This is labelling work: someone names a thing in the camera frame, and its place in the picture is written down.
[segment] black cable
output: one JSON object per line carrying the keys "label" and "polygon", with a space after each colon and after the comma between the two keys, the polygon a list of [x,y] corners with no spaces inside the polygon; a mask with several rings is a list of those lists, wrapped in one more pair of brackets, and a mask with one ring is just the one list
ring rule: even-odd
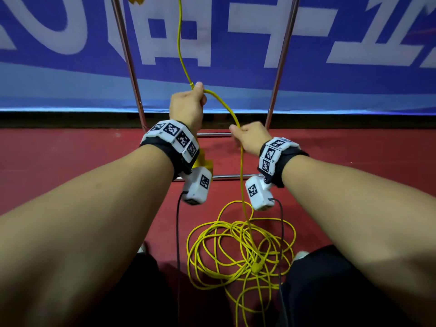
{"label": "black cable", "polygon": [[286,311],[286,306],[285,306],[285,300],[283,298],[283,292],[282,292],[282,269],[281,269],[281,265],[282,265],[282,256],[283,256],[283,246],[284,246],[284,238],[285,238],[285,223],[283,222],[283,207],[282,204],[280,203],[280,201],[276,198],[269,198],[270,201],[276,201],[279,205],[280,205],[280,220],[282,222],[282,241],[280,243],[280,258],[279,258],[279,264],[277,265],[277,269],[279,272],[279,292],[280,292],[280,299],[282,302],[282,307],[283,307],[283,313],[285,316],[285,326],[289,327],[289,322],[288,322],[288,313]]}
{"label": "black cable", "polygon": [[187,194],[187,191],[180,193],[179,200],[177,201],[177,211],[176,211],[176,248],[177,248],[177,324],[180,324],[180,281],[182,270],[180,268],[180,246],[179,246],[179,208],[180,201],[182,200],[183,194]]}

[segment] floor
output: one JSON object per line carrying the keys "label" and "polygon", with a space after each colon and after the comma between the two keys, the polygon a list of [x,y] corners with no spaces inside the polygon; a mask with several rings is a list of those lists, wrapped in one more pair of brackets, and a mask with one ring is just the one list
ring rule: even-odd
{"label": "floor", "polygon": [[[312,157],[355,167],[436,196],[436,131],[383,129],[278,129],[274,136],[288,137]],[[0,129],[0,214],[29,199],[100,165],[128,154],[138,147],[140,129]],[[231,138],[201,139],[206,157],[213,159],[215,174],[237,174],[239,151]],[[245,157],[245,173],[256,173],[257,161]],[[171,286],[175,285],[175,212],[182,183],[173,183],[147,235],[152,255],[158,260]],[[294,252],[313,251],[329,244],[329,239],[299,207],[285,189],[273,188],[274,197],[284,205],[285,219],[297,230]],[[183,204],[180,211],[182,268],[186,270],[184,250],[189,232],[214,220],[228,202],[240,199],[238,181],[212,183],[208,201],[196,207]],[[279,216],[278,208],[259,212]],[[244,218],[240,205],[230,206],[223,218]],[[280,225],[269,225],[279,234]],[[232,288],[238,293],[238,285]],[[182,317],[186,326],[228,326],[235,308],[222,290],[198,291],[187,280],[182,285]],[[256,317],[249,317],[257,325]]]}

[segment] coiled yellow cable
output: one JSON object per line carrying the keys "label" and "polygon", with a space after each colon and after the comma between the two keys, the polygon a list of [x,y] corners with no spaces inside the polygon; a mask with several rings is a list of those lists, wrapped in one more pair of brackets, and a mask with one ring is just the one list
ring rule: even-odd
{"label": "coiled yellow cable", "polygon": [[[188,75],[188,71],[186,70],[185,64],[183,62],[182,54],[180,51],[180,36],[181,36],[181,26],[182,26],[182,1],[179,0],[179,27],[177,34],[177,49],[179,53],[180,63],[182,64],[183,71],[186,74],[186,77],[189,81],[189,85],[191,89],[194,88],[194,83]],[[234,112],[229,108],[229,106],[214,92],[205,89],[205,93],[212,95],[215,97],[223,106],[227,109],[227,111],[232,115],[233,120],[236,125],[240,127],[239,121],[234,114]],[[279,218],[253,218],[254,209],[250,203],[244,202],[244,182],[243,182],[243,165],[244,165],[244,149],[241,145],[241,163],[240,163],[240,183],[241,183],[241,201],[232,201],[221,210],[218,215],[218,219],[216,221],[211,221],[204,223],[202,225],[194,228],[191,233],[188,235],[188,239],[186,240],[186,252],[188,254],[188,276],[191,283],[198,289],[201,290],[209,290],[218,287],[224,287],[225,292],[229,296],[229,298],[235,303],[235,315],[236,315],[236,327],[238,327],[238,311],[239,308],[242,309],[243,319],[245,325],[248,327],[247,319],[246,319],[246,311],[250,313],[262,313],[263,324],[266,326],[265,322],[265,311],[268,309],[271,299],[272,299],[272,290],[279,289],[278,283],[273,283],[271,280],[272,277],[278,277],[278,273],[275,273],[277,269],[277,265],[280,262],[279,254],[280,254],[280,240],[279,236],[275,236],[268,231],[265,231],[263,228],[260,228],[251,222],[254,220],[277,220],[281,221]],[[235,221],[233,223],[228,223],[226,221],[221,221],[221,215],[224,210],[233,203],[242,203],[243,211],[245,216],[245,221]],[[247,210],[245,205],[251,207],[251,215],[250,218],[247,217]],[[291,267],[291,261],[286,257],[285,253],[287,251],[291,252],[292,259],[294,257],[294,253],[292,251],[292,245],[295,242],[296,232],[295,228],[286,220],[283,220],[287,225],[292,228],[293,237],[292,242],[288,243],[283,239],[284,244],[286,245],[282,248],[282,259],[287,262],[287,268],[282,273],[282,275],[286,275]],[[192,247],[189,247],[189,240],[193,233],[197,231],[199,228],[208,226],[208,228],[198,236],[197,240],[193,243]],[[253,240],[253,231],[260,233],[264,239],[260,241],[260,243],[256,246]],[[221,239],[226,237],[231,237],[235,239],[239,243],[239,247],[242,254],[242,259],[235,260],[233,259],[221,246]],[[209,238],[214,239],[214,252],[211,253],[206,246],[206,240]],[[223,263],[217,257],[217,242],[218,248],[221,252],[230,260],[231,263]],[[212,270],[206,266],[204,261],[200,258],[200,248],[203,247],[204,251],[209,255],[210,258],[215,262],[215,270]],[[195,271],[195,276],[197,280],[195,281],[191,275],[191,265]],[[233,266],[237,266],[238,270],[231,274],[224,274],[220,272],[220,266],[226,268],[232,268]],[[204,275],[209,276],[213,279],[217,279],[220,283],[217,284],[207,284],[202,281],[199,272],[204,273]],[[256,286],[247,287],[247,282],[256,281]],[[234,281],[243,281],[243,290],[239,294],[239,296],[235,299],[232,294],[228,291],[227,287]],[[244,296],[247,292],[251,290],[258,290],[259,300],[261,305],[261,310],[253,310],[244,305]],[[262,290],[268,290],[268,302],[264,305]]]}

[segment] forearm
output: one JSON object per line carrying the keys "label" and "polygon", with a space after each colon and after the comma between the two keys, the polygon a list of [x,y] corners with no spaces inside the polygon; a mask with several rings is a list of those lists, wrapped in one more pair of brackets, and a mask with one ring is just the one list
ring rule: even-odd
{"label": "forearm", "polygon": [[41,289],[30,319],[48,306],[62,318],[82,311],[127,268],[173,172],[162,151],[143,146],[2,216],[0,257],[9,268],[0,272],[1,308],[34,274]]}
{"label": "forearm", "polygon": [[411,315],[411,298],[422,311],[434,301],[434,197],[305,156],[291,159],[282,179],[344,256]]}

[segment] blue banner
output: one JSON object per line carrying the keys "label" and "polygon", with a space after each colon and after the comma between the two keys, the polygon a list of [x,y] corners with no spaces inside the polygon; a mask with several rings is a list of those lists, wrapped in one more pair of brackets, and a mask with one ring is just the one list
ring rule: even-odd
{"label": "blue banner", "polygon": [[[177,0],[122,0],[144,109],[189,89]],[[292,0],[182,0],[194,81],[266,112]],[[301,0],[276,112],[436,114],[436,0]],[[136,112],[110,0],[0,0],[0,110]],[[226,112],[209,98],[206,112]]]}

